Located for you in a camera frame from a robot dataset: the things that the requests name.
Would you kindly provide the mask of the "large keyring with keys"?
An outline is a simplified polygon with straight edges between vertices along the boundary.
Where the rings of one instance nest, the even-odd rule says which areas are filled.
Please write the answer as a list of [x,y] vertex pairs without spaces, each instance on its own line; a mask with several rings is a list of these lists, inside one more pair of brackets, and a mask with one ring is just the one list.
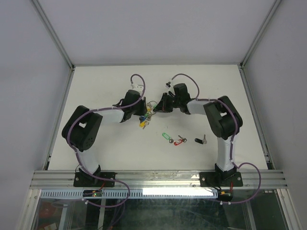
[[146,113],[142,116],[140,116],[139,120],[140,120],[140,124],[139,124],[139,127],[142,128],[142,129],[145,129],[152,117],[156,114],[156,112],[154,111],[155,107],[158,105],[158,103],[156,101],[149,101],[147,104],[146,104]]

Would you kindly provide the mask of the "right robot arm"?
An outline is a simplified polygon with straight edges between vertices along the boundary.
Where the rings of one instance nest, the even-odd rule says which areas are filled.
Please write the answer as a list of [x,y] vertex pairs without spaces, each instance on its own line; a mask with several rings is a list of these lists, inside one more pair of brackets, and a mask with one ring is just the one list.
[[231,181],[237,172],[235,166],[236,135],[243,126],[243,120],[228,96],[218,99],[191,98],[186,84],[179,83],[174,92],[165,92],[155,112],[171,113],[174,108],[180,109],[187,115],[205,115],[211,131],[217,137],[218,153],[214,165],[213,176],[205,177],[207,186],[217,190]]

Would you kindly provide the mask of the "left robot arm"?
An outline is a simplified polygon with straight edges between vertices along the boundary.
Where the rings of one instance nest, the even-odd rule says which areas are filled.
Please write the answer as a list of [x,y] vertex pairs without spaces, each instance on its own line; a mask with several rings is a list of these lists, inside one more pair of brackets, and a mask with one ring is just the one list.
[[110,108],[90,110],[79,105],[62,130],[62,137],[77,152],[79,169],[75,171],[75,187],[115,186],[114,172],[101,171],[95,153],[90,148],[101,126],[123,123],[132,115],[143,116],[147,112],[146,98],[136,90],[128,90],[125,97]]

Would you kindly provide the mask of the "red tag with keys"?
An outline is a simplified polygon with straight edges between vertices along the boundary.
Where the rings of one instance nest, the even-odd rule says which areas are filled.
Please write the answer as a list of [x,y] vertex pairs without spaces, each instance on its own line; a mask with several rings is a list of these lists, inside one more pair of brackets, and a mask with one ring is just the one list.
[[182,143],[187,142],[187,139],[186,139],[186,138],[184,138],[184,137],[182,137],[182,136],[180,136],[180,135],[178,135],[178,137],[179,137],[178,140],[174,140],[174,139],[170,138],[170,139],[169,139],[169,143],[170,143],[170,144],[173,144],[173,145],[175,145],[175,146],[178,146],[178,145],[180,145],[180,144],[182,144]]

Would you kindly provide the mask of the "green key tag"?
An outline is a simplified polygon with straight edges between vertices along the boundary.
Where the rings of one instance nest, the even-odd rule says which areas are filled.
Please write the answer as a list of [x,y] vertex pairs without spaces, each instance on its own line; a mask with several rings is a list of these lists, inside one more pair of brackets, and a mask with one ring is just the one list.
[[167,133],[162,133],[162,136],[166,139],[166,140],[170,140],[170,136]]

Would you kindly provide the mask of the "black tag with key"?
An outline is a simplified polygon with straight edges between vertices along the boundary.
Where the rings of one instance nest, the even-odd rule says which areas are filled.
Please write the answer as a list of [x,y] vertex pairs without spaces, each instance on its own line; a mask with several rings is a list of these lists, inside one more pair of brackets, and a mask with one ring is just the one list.
[[195,138],[194,140],[195,140],[195,142],[197,142],[199,144],[206,144],[207,143],[205,134],[203,135],[203,138]]

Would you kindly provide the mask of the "aluminium mounting rail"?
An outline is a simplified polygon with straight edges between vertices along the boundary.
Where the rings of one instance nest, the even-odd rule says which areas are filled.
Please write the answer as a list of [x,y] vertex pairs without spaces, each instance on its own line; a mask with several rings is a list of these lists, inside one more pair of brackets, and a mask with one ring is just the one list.
[[[144,187],[200,187],[216,185],[222,189],[286,189],[288,183],[280,170],[239,170],[223,180],[217,181],[213,170],[178,170],[178,171],[103,171],[103,176],[111,179],[107,188],[124,189],[127,184],[130,189]],[[31,189],[73,189],[100,187],[103,182],[81,176],[72,170],[35,171],[30,183]]]

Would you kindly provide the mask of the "left aluminium frame post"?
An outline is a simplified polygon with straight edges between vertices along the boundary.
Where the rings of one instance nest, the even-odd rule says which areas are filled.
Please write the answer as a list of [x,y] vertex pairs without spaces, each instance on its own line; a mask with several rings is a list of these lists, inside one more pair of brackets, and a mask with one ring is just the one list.
[[65,63],[68,65],[69,69],[74,71],[75,65],[73,64],[71,58],[69,57],[67,51],[65,50],[56,30],[54,29],[50,19],[48,18],[45,10],[43,9],[42,4],[38,0],[30,0],[31,4],[33,5],[38,17],[40,18],[42,24],[44,25],[47,33],[51,37],[52,41],[54,42],[56,48],[58,49],[59,53],[63,57]]

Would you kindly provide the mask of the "aluminium frame post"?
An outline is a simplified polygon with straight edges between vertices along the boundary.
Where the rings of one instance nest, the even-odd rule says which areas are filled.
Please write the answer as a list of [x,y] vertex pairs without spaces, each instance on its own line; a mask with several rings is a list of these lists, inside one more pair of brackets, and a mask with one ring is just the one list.
[[30,0],[31,4],[33,5],[38,17],[40,18],[42,24],[44,25],[47,33],[51,37],[52,41],[54,42],[56,48],[58,49],[59,53],[63,57],[65,63],[68,65],[69,69],[74,71],[75,65],[73,64],[71,58],[69,57],[67,51],[65,50],[56,30],[54,29],[50,19],[48,18],[45,10],[43,9],[42,4],[38,0]]
[[248,63],[248,61],[250,60],[252,54],[254,53],[254,51],[256,50],[257,46],[259,45],[261,39],[263,38],[267,27],[269,26],[269,24],[271,23],[275,13],[277,12],[278,8],[280,7],[282,3],[282,0],[274,0],[271,7],[269,8],[268,13],[266,14],[263,22],[261,23],[258,31],[256,32],[255,37],[252,40],[251,45],[249,46],[246,54],[244,55],[242,61],[240,62],[240,67],[243,69],[244,66]]

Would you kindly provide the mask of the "right aluminium frame post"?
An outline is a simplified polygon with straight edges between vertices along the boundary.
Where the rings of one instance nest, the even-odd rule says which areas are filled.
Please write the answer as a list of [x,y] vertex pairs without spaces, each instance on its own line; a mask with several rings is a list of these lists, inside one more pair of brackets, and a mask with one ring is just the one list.
[[252,54],[254,53],[254,51],[256,50],[257,46],[259,45],[261,39],[263,38],[267,27],[269,26],[269,24],[271,23],[275,13],[277,12],[278,8],[280,7],[282,3],[282,0],[274,0],[271,7],[269,8],[268,13],[266,14],[263,22],[261,23],[258,31],[256,32],[255,37],[252,40],[251,45],[249,46],[246,54],[244,55],[242,61],[240,62],[240,67],[243,69],[244,66],[248,63],[248,61],[250,60]]

